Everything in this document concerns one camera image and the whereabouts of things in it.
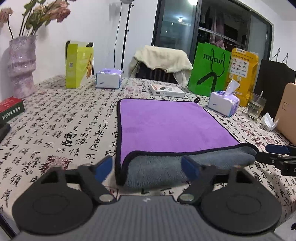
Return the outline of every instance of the black circular disc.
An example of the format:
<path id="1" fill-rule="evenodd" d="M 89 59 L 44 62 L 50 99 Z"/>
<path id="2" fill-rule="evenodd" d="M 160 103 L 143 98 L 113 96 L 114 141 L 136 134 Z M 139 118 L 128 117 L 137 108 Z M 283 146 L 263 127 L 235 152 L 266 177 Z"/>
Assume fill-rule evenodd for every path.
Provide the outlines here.
<path id="1" fill-rule="evenodd" d="M 60 183 L 46 183 L 25 191 L 15 201 L 12 215 L 21 230 L 52 235 L 82 225 L 92 209 L 85 193 Z"/>
<path id="2" fill-rule="evenodd" d="M 245 183 L 207 194 L 200 209 L 213 226 L 236 235 L 270 230 L 281 217 L 281 205 L 268 190 Z"/>

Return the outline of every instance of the ceiling light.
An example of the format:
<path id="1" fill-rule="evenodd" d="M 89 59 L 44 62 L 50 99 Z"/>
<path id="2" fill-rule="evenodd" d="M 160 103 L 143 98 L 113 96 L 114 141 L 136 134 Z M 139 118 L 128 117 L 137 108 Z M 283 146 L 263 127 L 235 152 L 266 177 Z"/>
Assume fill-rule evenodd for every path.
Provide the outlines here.
<path id="1" fill-rule="evenodd" d="M 197 1 L 198 0 L 188 0 L 188 2 L 193 5 L 193 6 L 196 6 L 197 5 Z"/>

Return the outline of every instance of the black shopping bag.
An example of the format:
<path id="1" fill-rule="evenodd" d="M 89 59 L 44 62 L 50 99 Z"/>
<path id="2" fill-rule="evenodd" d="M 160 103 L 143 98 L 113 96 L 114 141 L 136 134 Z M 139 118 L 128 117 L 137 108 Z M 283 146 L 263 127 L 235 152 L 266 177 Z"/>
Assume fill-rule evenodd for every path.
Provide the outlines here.
<path id="1" fill-rule="evenodd" d="M 287 66 L 287 62 L 261 61 L 254 93 L 260 95 L 263 91 L 262 97 L 266 99 L 265 107 L 261 112 L 262 116 L 269 113 L 273 119 L 275 118 L 285 86 L 287 83 L 295 83 L 295 78 L 296 72 Z"/>

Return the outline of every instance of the white box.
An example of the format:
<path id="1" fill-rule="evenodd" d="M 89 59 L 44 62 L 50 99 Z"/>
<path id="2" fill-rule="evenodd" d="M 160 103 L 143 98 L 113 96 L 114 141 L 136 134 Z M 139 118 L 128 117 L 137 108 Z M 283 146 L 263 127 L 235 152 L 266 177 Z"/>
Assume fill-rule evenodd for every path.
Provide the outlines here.
<path id="1" fill-rule="evenodd" d="M 153 95 L 185 98 L 185 92 L 175 86 L 150 85 L 150 90 Z"/>
<path id="2" fill-rule="evenodd" d="M 231 117 L 239 106 L 239 98 L 230 94 L 224 97 L 225 91 L 212 92 L 208 107 L 218 113 Z"/>
<path id="3" fill-rule="evenodd" d="M 122 82 L 120 69 L 103 69 L 96 74 L 96 88 L 119 89 Z"/>

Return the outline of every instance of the calligraphy tablecloth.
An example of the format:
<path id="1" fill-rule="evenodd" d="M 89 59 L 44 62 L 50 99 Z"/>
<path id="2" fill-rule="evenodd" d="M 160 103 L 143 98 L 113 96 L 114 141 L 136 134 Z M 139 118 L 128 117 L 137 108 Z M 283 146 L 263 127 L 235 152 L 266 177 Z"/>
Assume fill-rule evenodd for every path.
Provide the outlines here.
<path id="1" fill-rule="evenodd" d="M 81 164 L 97 163 L 106 155 L 114 156 L 119 99 L 193 101 L 197 97 L 186 89 L 189 99 L 152 96 L 149 92 L 152 83 L 157 84 L 125 78 L 118 90 L 95 89 L 95 79 L 91 78 L 78 89 L 66 89 L 65 77 L 57 76 L 36 85 L 35 94 L 24 100 L 26 111 L 9 122 L 12 129 L 0 144 L 2 213 L 12 218 L 14 201 L 51 166 L 59 164 L 64 169 L 74 169 Z M 245 108 L 239 107 L 231 118 L 225 118 L 206 107 L 208 97 L 200 97 L 199 105 L 240 142 L 253 143 L 262 151 L 268 143 L 288 144 L 276 131 L 269 131 L 259 121 L 248 119 Z M 296 178 L 283 177 L 275 167 L 259 163 L 247 166 L 246 170 L 277 197 L 283 206 L 284 220 L 294 210 Z M 176 198 L 189 185 L 127 193 L 116 186 L 114 171 L 103 184 L 116 198 L 120 194 L 173 195 Z"/>

